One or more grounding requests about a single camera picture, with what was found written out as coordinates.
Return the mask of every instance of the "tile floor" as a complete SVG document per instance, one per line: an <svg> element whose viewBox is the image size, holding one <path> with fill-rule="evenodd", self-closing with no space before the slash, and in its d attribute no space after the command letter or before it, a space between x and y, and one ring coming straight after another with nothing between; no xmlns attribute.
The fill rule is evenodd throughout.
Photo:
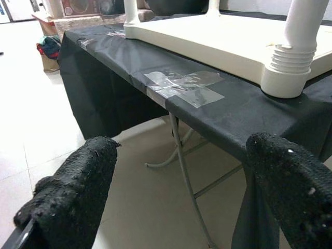
<svg viewBox="0 0 332 249"><path fill-rule="evenodd" d="M36 21L0 24L0 51L5 52L0 57L0 245L14 229L12 217L31 198L36 182L53 174L84 143L59 73L43 72L35 49L41 36ZM116 140L122 147L93 248L207 248L178 163L144 167L146 161L165 159L173 149L167 118L129 129ZM191 145L200 140L196 135ZM239 165L213 145L187 160L194 189ZM326 163L332 166L332 159ZM199 199L220 248L230 248L244 190L240 171ZM281 242L282 249L289 248L282 236Z"/></svg>

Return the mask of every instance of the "black tablecloth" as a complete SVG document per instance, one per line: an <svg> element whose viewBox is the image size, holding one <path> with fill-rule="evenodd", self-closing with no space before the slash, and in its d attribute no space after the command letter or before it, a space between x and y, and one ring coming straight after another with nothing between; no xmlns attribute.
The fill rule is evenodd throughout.
<svg viewBox="0 0 332 249"><path fill-rule="evenodd" d="M262 13L232 15L285 19ZM85 138L116 135L132 125L165 114L144 95L147 86L152 84L144 74L165 70L181 75L208 71L219 73L223 78L208 88L225 98L195 108L173 96L166 99L165 106L210 142L244 163L246 140L256 132L283 136L303 145L322 161L331 156L332 71L307 82L301 96L277 99L239 77L142 41L127 40L122 29L121 25L87 27L67 31L63 38L59 58L61 75ZM137 93L125 81L144 94ZM249 169L246 177L248 188L233 248L267 248L269 244L268 248L273 248L278 243L274 221ZM252 209L257 207L260 211L253 216ZM271 230L262 229L268 223Z"/></svg>

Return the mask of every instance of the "black knitted fabric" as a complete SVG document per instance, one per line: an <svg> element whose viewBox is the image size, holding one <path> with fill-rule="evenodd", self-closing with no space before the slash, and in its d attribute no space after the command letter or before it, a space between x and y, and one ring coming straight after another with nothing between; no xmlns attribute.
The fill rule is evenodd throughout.
<svg viewBox="0 0 332 249"><path fill-rule="evenodd" d="M73 152L54 176L41 179L34 197L14 217L24 227L35 220L48 248L91 248L112 181L119 145L95 137Z"/></svg>
<svg viewBox="0 0 332 249"><path fill-rule="evenodd" d="M246 144L248 165L292 248L332 248L332 171L301 146L266 133Z"/></svg>

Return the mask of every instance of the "white wall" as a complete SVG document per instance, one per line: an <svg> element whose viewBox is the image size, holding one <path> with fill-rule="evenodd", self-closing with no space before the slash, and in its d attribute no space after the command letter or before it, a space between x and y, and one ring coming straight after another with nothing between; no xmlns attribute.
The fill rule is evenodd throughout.
<svg viewBox="0 0 332 249"><path fill-rule="evenodd" d="M292 0L228 0L228 9L287 15L291 2ZM220 8L226 9L226 6L227 0L220 0ZM332 0L330 0L327 6L324 19L332 20Z"/></svg>

